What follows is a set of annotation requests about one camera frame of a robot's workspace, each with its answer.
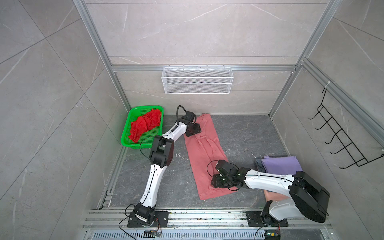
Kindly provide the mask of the pink t-shirt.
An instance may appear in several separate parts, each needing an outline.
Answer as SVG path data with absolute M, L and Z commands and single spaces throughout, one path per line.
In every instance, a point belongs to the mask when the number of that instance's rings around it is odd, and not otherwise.
M 218 160 L 228 158 L 221 147 L 217 131 L 210 114 L 197 117 L 202 132 L 190 137 L 185 136 L 185 144 L 190 159 L 191 168 L 197 185 L 200 200 L 208 200 L 229 195 L 231 190 L 214 188 L 212 176 L 217 173 L 215 165 Z

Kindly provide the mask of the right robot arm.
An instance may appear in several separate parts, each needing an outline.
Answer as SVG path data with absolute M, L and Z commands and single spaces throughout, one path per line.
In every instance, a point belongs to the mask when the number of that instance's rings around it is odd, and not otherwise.
M 324 223 L 330 193 L 303 171 L 294 175 L 263 173 L 249 168 L 238 168 L 225 160 L 218 160 L 216 174 L 212 175 L 214 188 L 232 192 L 241 188 L 262 189 L 286 196 L 284 200 L 266 202 L 262 211 L 247 211 L 249 226 L 285 226 L 288 218 L 305 217 L 316 223 Z

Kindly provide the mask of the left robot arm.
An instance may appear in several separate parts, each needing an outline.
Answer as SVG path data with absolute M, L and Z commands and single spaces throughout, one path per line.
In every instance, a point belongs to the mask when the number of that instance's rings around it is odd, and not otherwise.
M 155 207 L 157 196 L 163 175 L 171 164 L 174 156 L 175 141 L 185 135 L 190 137 L 201 133 L 200 124 L 197 123 L 197 115 L 186 111 L 185 115 L 177 116 L 174 126 L 163 135 L 156 135 L 150 151 L 150 174 L 145 191 L 132 212 L 132 218 L 145 227 L 149 227 L 155 221 Z

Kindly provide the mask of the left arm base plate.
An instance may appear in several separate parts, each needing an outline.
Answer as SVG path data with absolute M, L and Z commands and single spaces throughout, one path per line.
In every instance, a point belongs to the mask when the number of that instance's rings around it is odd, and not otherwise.
M 165 228 L 168 226 L 170 212 L 166 211 L 156 211 L 149 214 L 149 217 L 141 217 L 135 212 L 131 212 L 128 218 L 127 227 L 128 228 L 139 228 L 139 227 L 161 227 Z

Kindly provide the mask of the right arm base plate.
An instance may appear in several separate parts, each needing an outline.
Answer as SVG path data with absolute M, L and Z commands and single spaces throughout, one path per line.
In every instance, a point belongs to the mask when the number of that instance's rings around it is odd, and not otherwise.
M 288 221 L 276 220 L 270 214 L 263 211 L 246 211 L 246 219 L 249 227 L 288 227 Z

